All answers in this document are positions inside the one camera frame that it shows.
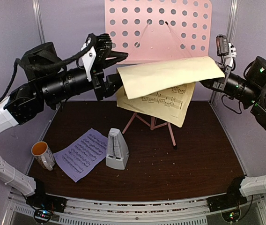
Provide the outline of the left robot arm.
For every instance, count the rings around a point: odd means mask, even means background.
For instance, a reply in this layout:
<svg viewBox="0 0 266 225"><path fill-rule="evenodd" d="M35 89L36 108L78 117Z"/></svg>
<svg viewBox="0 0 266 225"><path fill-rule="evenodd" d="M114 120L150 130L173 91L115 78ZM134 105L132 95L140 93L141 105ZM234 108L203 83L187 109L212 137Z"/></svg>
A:
<svg viewBox="0 0 266 225"><path fill-rule="evenodd" d="M112 49L111 42L85 43L75 56L62 60L54 44L47 42L27 51L14 68L22 67L28 82L0 99L0 134L33 119L47 105L55 109L73 96L93 90L97 100L112 96L121 86L120 75L104 70L125 60L128 54ZM51 203L43 183L26 176L0 156L0 180L31 197L40 208Z"/></svg>

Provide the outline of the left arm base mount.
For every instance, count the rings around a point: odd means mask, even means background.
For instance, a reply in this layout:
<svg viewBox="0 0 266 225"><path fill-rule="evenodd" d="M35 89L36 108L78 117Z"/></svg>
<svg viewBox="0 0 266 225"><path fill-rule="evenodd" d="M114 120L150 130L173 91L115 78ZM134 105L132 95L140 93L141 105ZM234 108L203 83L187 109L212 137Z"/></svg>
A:
<svg viewBox="0 0 266 225"><path fill-rule="evenodd" d="M23 195L25 202L33 209L33 219L40 225L48 223L55 212L63 213L67 199L48 195L43 188L36 188L31 196Z"/></svg>

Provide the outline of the pink music stand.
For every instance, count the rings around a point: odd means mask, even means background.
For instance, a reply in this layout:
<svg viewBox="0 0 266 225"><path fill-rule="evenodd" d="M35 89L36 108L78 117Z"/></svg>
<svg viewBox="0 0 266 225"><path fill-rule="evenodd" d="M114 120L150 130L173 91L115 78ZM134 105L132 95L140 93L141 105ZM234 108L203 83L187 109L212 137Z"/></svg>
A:
<svg viewBox="0 0 266 225"><path fill-rule="evenodd" d="M208 55L212 5L208 0L107 0L105 30L122 67ZM155 129L156 117L149 124Z"/></svg>

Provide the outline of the yellow sheet music page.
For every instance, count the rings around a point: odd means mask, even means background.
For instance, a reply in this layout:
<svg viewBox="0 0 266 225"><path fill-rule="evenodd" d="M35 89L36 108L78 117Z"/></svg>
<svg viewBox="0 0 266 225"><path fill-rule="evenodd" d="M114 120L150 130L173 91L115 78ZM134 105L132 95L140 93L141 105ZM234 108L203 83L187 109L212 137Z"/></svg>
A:
<svg viewBox="0 0 266 225"><path fill-rule="evenodd" d="M119 67L123 86L117 106L150 115L182 127L196 82L223 78L224 73L208 57L194 57Z"/></svg>

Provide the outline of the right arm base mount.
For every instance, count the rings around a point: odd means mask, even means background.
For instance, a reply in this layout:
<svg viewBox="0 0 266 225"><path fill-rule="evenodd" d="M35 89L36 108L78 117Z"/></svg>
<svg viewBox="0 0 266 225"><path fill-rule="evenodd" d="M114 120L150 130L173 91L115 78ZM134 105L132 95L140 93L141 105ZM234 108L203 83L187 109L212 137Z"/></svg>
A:
<svg viewBox="0 0 266 225"><path fill-rule="evenodd" d="M231 224L241 218L240 206L247 202L247 198L242 196L239 188L235 186L228 187L225 194L207 198L210 212L220 211L224 221Z"/></svg>

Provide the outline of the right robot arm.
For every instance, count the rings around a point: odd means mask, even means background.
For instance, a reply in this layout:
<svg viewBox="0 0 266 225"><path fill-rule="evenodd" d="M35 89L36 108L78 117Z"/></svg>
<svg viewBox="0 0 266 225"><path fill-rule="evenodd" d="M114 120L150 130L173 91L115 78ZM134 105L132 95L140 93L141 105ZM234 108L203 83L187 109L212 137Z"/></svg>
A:
<svg viewBox="0 0 266 225"><path fill-rule="evenodd" d="M266 131L266 60L256 57L240 77L231 71L230 66L222 67L224 78L201 81L211 90L223 93L230 99L237 99L244 109L251 108L251 114ZM233 179L223 197L223 203L233 207L243 197L266 193L266 175L259 177L238 177Z"/></svg>

